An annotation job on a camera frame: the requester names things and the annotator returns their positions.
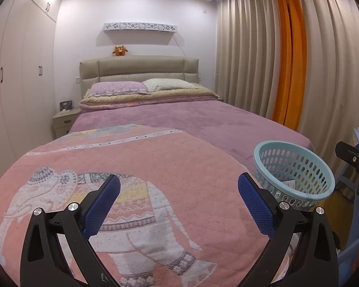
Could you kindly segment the beige curtain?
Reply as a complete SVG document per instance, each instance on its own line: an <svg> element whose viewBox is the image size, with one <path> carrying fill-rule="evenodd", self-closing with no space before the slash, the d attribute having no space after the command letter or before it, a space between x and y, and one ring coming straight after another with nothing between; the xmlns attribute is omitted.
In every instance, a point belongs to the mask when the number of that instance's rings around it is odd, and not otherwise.
<svg viewBox="0 0 359 287"><path fill-rule="evenodd" d="M359 4L300 0L307 37L307 70L296 132L338 174L339 141L359 127ZM232 106L272 120L280 75L277 0L218 0L218 94Z"/></svg>

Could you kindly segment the light blue plastic basket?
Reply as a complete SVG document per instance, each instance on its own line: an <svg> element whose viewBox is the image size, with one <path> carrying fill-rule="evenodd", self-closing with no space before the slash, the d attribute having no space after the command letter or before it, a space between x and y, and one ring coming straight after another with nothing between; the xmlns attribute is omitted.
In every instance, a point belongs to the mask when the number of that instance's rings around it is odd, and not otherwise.
<svg viewBox="0 0 359 287"><path fill-rule="evenodd" d="M329 166L315 153L283 141L263 141L253 152L255 179L275 200L298 210L311 210L328 199L335 190L335 177ZM282 182L294 179L296 188Z"/></svg>

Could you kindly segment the white dotted paper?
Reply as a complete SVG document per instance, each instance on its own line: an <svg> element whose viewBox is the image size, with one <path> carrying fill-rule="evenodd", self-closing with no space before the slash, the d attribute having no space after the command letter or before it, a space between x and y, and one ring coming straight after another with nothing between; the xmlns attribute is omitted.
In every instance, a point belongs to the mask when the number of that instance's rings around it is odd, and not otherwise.
<svg viewBox="0 0 359 287"><path fill-rule="evenodd" d="M284 187L288 187L293 190L296 188L296 181L294 179L286 180L286 181L282 182L282 184Z"/></svg>

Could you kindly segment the orange curtain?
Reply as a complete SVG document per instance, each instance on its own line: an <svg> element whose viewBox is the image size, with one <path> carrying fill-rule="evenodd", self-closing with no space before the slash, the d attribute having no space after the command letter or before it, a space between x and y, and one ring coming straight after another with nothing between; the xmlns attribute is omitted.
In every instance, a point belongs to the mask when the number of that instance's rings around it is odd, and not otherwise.
<svg viewBox="0 0 359 287"><path fill-rule="evenodd" d="M277 0L281 56L272 120L296 131L300 123L307 70L307 37L300 0Z"/></svg>

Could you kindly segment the purple bedspread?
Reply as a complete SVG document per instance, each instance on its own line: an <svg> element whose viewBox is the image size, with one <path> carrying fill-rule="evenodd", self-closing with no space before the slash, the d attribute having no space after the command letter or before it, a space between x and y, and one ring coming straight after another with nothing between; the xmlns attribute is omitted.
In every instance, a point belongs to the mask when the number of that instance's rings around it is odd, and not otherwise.
<svg viewBox="0 0 359 287"><path fill-rule="evenodd" d="M302 134L217 100L150 104L81 113L71 132L138 124L181 130L219 147L255 171L253 151L263 141L285 141L313 150Z"/></svg>

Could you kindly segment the pink elephant quilt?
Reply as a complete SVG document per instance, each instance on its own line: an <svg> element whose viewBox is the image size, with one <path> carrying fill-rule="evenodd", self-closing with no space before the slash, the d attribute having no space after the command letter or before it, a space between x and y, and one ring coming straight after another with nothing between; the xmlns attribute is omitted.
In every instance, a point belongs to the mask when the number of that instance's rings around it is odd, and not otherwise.
<svg viewBox="0 0 359 287"><path fill-rule="evenodd" d="M90 239L122 286L237 286L268 242L238 191L245 166L169 128L76 132L21 157L0 179L0 263L18 281L36 208L63 210L115 174L121 191Z"/></svg>

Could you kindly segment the beige nightstand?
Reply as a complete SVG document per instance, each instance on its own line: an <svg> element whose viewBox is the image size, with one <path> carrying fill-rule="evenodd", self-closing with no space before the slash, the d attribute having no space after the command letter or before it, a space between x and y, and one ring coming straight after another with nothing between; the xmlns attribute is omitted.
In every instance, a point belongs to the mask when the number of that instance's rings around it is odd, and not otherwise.
<svg viewBox="0 0 359 287"><path fill-rule="evenodd" d="M57 138L63 137L70 132L73 124L80 114L80 109L60 111L53 117L54 131Z"/></svg>

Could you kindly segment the purple pillow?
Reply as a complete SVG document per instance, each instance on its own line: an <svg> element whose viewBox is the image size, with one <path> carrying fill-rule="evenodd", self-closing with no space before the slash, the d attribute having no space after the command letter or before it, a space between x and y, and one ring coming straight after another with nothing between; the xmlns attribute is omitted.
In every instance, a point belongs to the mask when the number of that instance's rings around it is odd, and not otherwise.
<svg viewBox="0 0 359 287"><path fill-rule="evenodd" d="M111 97L118 95L148 95L150 90L140 82L99 82L93 84L88 97Z"/></svg>

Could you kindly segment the white dotted pillow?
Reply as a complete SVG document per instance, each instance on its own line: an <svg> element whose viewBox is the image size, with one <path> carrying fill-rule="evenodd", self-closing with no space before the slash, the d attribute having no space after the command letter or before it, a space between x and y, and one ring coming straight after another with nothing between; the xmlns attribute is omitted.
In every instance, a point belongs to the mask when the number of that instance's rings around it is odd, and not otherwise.
<svg viewBox="0 0 359 287"><path fill-rule="evenodd" d="M195 85L175 78L151 78L142 82L149 91L164 91L173 89L194 89Z"/></svg>

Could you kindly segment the beige padded headboard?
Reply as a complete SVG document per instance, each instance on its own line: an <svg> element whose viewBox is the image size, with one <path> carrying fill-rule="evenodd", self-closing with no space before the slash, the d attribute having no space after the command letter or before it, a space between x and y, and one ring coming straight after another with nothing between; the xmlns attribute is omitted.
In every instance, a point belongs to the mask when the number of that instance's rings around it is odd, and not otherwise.
<svg viewBox="0 0 359 287"><path fill-rule="evenodd" d="M199 83L199 59L180 56L112 56L79 63L81 95L99 82L143 82L151 78L177 78Z"/></svg>

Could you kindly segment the orange plush toy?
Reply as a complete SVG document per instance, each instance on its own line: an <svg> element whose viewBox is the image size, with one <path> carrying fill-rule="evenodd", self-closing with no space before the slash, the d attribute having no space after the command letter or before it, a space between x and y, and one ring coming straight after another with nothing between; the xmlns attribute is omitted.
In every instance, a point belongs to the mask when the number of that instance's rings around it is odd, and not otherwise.
<svg viewBox="0 0 359 287"><path fill-rule="evenodd" d="M127 48L124 45L115 46L112 52L113 56L125 56L128 52Z"/></svg>

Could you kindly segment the white built-in wardrobe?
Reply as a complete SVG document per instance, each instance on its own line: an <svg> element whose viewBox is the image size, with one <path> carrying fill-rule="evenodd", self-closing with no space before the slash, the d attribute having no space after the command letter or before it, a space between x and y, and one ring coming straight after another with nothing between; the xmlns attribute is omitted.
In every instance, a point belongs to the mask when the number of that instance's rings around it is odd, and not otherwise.
<svg viewBox="0 0 359 287"><path fill-rule="evenodd" d="M31 149L54 138L53 50L61 0L0 5L0 178Z"/></svg>

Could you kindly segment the small photo frame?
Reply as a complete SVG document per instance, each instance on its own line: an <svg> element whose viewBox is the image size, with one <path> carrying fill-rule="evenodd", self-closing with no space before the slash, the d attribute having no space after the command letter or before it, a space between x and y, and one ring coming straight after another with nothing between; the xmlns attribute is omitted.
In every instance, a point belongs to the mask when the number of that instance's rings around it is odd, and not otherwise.
<svg viewBox="0 0 359 287"><path fill-rule="evenodd" d="M73 102L71 100L60 102L59 109L60 111L70 111L73 109Z"/></svg>

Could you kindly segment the white decorated wall shelf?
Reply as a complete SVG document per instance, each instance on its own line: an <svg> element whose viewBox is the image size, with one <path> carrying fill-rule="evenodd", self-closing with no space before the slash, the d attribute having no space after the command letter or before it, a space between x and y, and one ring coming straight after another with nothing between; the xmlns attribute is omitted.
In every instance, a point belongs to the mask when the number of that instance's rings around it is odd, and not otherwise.
<svg viewBox="0 0 359 287"><path fill-rule="evenodd" d="M104 31L110 30L149 30L160 31L165 33L176 33L178 27L176 25L162 24L162 23L147 23L147 22L114 22L105 23Z"/></svg>

